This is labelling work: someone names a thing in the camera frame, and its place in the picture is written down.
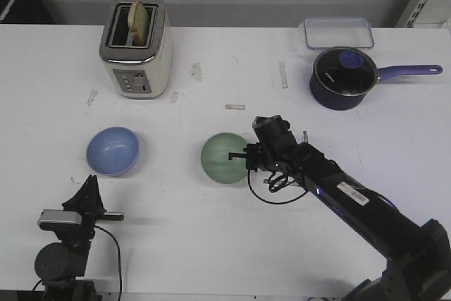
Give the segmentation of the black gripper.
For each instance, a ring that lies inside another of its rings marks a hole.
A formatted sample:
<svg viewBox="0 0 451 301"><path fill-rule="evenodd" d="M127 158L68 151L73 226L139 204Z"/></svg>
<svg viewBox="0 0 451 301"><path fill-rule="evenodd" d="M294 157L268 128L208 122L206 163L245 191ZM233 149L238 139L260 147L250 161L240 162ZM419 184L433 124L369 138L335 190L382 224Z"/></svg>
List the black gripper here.
<svg viewBox="0 0 451 301"><path fill-rule="evenodd" d="M228 159L245 159L246 169L250 171L271 170L268 165L268 157L259 142L249 143L243 150L245 153L230 152Z"/></svg>
<svg viewBox="0 0 451 301"><path fill-rule="evenodd" d="M94 213L79 213L82 224L73 228L58 230L58 239L63 242L85 242L94 237L94 227L98 221L123 221L123 212L107 212L104 208L96 175L89 175L82 187L68 201L62 204L64 211L88 212L91 206L90 187Z"/></svg>

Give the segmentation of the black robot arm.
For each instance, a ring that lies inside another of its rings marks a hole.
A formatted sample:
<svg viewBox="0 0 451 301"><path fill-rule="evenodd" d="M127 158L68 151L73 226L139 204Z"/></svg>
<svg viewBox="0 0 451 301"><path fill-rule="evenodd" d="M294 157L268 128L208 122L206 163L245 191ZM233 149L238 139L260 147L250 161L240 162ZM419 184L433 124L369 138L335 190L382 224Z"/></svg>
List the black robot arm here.
<svg viewBox="0 0 451 301"><path fill-rule="evenodd" d="M366 279L345 300L439 300L450 291L450 241L438 221L416 225L308 141L297 142L279 115L257 116L252 127L259 141L229 159L244 158L249 171L292 178L386 258L381 277Z"/></svg>
<svg viewBox="0 0 451 301"><path fill-rule="evenodd" d="M114 235L98 226L98 221L123 221L122 213L109 213L104 208L96 175L90 175L62 209L42 210L37 225L58 238L44 246L35 258L35 273L44 286L42 300L103 300L95 283L83 280L95 230L114 241L118 258L118 298L123 293L121 249Z"/></svg>

